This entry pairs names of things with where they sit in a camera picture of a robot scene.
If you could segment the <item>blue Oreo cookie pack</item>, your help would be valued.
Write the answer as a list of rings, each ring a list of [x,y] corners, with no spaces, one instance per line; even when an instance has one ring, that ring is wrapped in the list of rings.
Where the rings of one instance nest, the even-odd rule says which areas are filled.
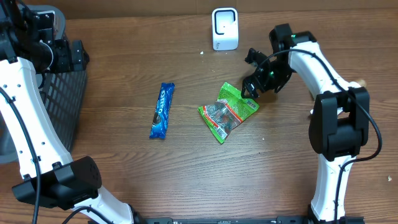
[[[172,104],[174,88],[174,83],[161,84],[149,136],[151,139],[165,139],[166,137],[169,122],[169,111]]]

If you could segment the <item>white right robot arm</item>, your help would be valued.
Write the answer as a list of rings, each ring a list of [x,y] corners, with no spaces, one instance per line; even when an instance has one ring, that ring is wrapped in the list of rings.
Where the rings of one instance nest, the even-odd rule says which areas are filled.
[[[273,54],[249,49],[246,63],[255,72],[242,84],[243,98],[279,92],[297,73],[312,94],[308,137],[318,154],[315,194],[308,206],[307,223],[364,223],[363,217],[346,216],[344,202],[353,160],[368,141],[369,93],[357,82],[347,82],[323,56],[309,32],[292,32],[288,24],[269,33]]]

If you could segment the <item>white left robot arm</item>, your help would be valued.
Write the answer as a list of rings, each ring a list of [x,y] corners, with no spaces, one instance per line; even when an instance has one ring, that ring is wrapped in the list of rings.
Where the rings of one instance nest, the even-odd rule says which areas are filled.
[[[72,126],[84,82],[73,79],[90,60],[80,40],[69,41],[56,8],[1,2],[1,115],[16,148],[22,183],[12,189],[35,208],[83,213],[95,223],[141,223],[128,203],[104,186],[91,157],[74,160],[52,120]]]

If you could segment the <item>white bamboo print tube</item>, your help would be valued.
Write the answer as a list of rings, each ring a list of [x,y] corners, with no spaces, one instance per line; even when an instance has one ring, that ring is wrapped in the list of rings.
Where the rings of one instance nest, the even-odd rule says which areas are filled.
[[[355,80],[353,82],[349,82],[350,87],[359,88],[359,87],[367,87],[367,83],[363,79]],[[337,115],[340,115],[343,112],[342,108],[337,109]]]

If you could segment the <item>green snack bag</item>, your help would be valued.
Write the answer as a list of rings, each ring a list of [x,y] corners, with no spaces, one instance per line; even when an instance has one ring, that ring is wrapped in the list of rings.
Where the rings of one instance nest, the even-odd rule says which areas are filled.
[[[253,99],[242,98],[240,90],[225,82],[217,100],[200,106],[198,112],[214,137],[223,144],[230,132],[258,109],[259,105]]]

